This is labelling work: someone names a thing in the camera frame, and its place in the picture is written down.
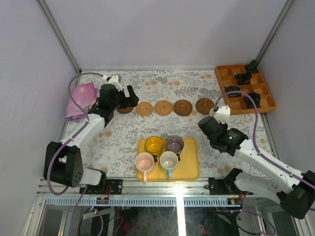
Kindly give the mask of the dark wooden coaster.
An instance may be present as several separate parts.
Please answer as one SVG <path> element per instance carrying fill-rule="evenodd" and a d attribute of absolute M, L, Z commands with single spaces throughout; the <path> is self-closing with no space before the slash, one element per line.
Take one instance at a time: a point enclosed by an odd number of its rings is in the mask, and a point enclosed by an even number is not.
<path fill-rule="evenodd" d="M 123 109 L 117 109 L 117 112 L 119 112 L 120 114 L 128 114 L 130 112 L 133 111 L 133 107 L 127 107 L 127 108 L 123 108 Z"/>

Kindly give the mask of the brown wooden coaster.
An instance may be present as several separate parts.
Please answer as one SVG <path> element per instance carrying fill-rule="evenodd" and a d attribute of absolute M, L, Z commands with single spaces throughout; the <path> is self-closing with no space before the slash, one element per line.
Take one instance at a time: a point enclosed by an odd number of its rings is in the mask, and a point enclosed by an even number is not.
<path fill-rule="evenodd" d="M 199 113 L 208 115 L 210 110 L 214 107 L 214 103 L 208 98 L 200 98 L 197 100 L 195 107 Z"/>
<path fill-rule="evenodd" d="M 187 100 L 178 100 L 174 104 L 174 112 L 180 116 L 188 116 L 192 113 L 192 104 Z"/>

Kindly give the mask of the yellow glass cup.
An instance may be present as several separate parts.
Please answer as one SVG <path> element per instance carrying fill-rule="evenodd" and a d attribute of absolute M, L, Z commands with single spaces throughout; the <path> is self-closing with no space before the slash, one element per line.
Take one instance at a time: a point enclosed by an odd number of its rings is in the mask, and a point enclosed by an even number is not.
<path fill-rule="evenodd" d="M 160 155 L 164 150 L 164 142 L 158 136 L 151 136 L 145 141 L 145 149 L 151 154 Z"/>

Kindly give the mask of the purple mug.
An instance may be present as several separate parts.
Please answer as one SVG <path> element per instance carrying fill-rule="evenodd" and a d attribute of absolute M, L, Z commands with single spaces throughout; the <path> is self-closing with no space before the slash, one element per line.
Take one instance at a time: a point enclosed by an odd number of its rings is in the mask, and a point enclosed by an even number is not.
<path fill-rule="evenodd" d="M 165 145 L 168 151 L 174 152 L 176 154 L 181 154 L 184 149 L 185 143 L 183 138 L 181 138 L 180 136 L 172 135 L 166 139 Z"/>

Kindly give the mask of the blue handled white mug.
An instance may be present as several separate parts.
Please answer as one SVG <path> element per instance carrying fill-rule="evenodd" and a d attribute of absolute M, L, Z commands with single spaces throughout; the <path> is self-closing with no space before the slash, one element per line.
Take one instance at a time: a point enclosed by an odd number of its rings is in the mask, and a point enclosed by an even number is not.
<path fill-rule="evenodd" d="M 160 156 L 160 166 L 166 172 L 167 178 L 172 179 L 172 173 L 177 168 L 179 157 L 176 153 L 166 151 Z"/>

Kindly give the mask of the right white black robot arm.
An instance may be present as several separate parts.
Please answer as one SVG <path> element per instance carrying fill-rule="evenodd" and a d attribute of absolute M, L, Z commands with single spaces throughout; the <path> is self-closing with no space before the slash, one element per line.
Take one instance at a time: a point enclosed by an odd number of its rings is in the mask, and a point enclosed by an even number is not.
<path fill-rule="evenodd" d="M 236 157 L 262 172 L 255 177 L 233 168 L 224 178 L 225 190 L 235 194 L 239 190 L 252 192 L 279 204 L 284 211 L 303 219 L 315 201 L 315 174 L 292 168 L 268 153 L 256 149 L 247 135 L 238 129 L 228 129 L 226 124 L 207 116 L 198 123 L 210 141 L 210 146 L 221 153 Z"/>

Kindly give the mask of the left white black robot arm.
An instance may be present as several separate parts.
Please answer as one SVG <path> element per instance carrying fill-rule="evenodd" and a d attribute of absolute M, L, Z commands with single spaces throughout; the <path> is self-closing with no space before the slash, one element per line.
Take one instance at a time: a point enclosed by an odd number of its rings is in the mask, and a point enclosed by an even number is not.
<path fill-rule="evenodd" d="M 114 111 L 138 105 L 131 85 L 127 86 L 129 96 L 119 91 L 113 84 L 101 86 L 99 98 L 88 112 L 88 118 L 68 137 L 60 142 L 50 142 L 46 148 L 44 179 L 67 187 L 90 185 L 91 189 L 102 194 L 108 182 L 101 170 L 84 168 L 82 151 L 114 117 Z"/>

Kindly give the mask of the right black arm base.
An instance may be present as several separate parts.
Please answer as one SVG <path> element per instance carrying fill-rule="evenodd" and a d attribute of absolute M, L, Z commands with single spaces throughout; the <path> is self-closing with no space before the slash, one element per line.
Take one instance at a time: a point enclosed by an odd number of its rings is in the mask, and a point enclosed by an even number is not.
<path fill-rule="evenodd" d="M 224 178 L 208 178 L 209 191 L 211 195 L 239 195 L 241 191 L 236 187 L 234 181 L 239 173 L 243 171 L 233 168 Z"/>

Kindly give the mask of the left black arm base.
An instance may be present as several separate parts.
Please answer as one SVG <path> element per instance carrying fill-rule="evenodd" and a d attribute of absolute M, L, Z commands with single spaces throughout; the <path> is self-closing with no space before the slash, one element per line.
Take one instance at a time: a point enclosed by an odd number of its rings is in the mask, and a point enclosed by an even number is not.
<path fill-rule="evenodd" d="M 96 169 L 84 169 L 83 183 L 87 190 L 84 194 L 89 195 L 121 195 L 123 188 L 122 179 L 108 179 L 106 172 Z"/>

